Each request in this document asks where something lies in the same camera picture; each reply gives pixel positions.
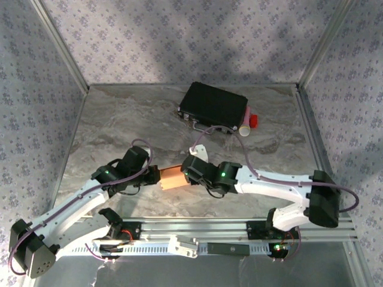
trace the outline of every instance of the red wire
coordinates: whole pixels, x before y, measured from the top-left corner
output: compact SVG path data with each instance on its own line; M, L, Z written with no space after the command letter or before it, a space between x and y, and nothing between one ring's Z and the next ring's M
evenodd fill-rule
M290 235L290 237L293 239L293 242L291 244L291 246L293 246L295 244L295 239L294 239L294 236L292 235L291 232L288 232L288 235Z
M285 233L285 237L284 237L283 240L281 241L280 245L282 245L282 244L285 242L286 237L287 237L287 233Z
M124 232L124 233L129 234L129 236L130 236L130 241L133 241L133 235L132 235L132 233L131 233L129 230L127 230L127 229L122 229L121 232Z

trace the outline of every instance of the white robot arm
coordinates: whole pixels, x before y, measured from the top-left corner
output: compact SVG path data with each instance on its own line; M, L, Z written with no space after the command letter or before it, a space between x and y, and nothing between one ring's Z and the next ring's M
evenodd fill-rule
M338 191L279 183L292 179L299 182L329 181L324 172L315 171L313 176L297 176L257 171L270 179L264 181L256 177L247 166L238 163L223 162L218 167L208 163L206 149L200 150L204 152L191 153L181 166L181 172L192 185L203 185L209 192L218 192L222 196L225 193L263 194L293 202L285 208L271 209L265 226L262 227L263 231L268 232L273 228L290 231L309 221L324 227L338 226ZM17 221L11 228L10 260L14 257L29 277L36 278L51 268L68 246L105 237L118 240L137 239L134 238L134 230L139 230L139 227L130 227L132 238L129 238L121 232L122 228L126 228L125 223L111 209L103 209L81 224L74 223L105 203L115 193L125 190L128 185L138 187L156 184L160 180L157 166L149 166L145 173L132 176L142 170L147 160L147 152L133 146L122 160L114 160L98 168L82 188L56 208L29 224L22 219ZM116 181L120 183L110 185L110 182Z
M216 192L222 197L226 193L262 194L291 201L287 207L269 211L266 228L289 231L308 222L329 228L338 226L341 192L307 184L313 181L333 184L326 172L316 170L313 175L283 175L255 170L254 173L248 166L226 161L215 166L208 162L203 145L196 146L194 151L190 149L181 171L192 185L203 185L210 194Z

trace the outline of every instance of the red cap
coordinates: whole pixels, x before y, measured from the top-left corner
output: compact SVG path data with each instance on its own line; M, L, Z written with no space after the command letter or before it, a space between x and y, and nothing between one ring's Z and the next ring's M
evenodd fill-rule
M250 127L252 129L258 128L258 116L257 115L251 115L250 116Z

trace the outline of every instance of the marble surface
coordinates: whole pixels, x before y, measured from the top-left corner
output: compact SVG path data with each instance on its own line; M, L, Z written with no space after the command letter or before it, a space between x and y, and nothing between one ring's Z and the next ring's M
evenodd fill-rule
M243 138L256 169L288 174L312 173L316 168L295 98L290 88L222 87L246 96L259 127ZM56 204L78 190L101 165L122 157L135 138L154 148L159 168L180 164L200 135L177 115L188 86L93 86L84 106ZM215 132L202 139L214 164L245 164L234 136ZM159 183L142 187L137 196L117 194L103 207L128 216L265 217L285 200L259 195L210 197L203 187L162 191Z

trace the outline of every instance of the black box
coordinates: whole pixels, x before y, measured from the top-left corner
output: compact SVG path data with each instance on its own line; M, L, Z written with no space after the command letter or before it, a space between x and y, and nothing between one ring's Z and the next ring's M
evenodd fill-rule
M204 126L239 129L244 120L247 98L199 82L191 84L178 107L178 115Z

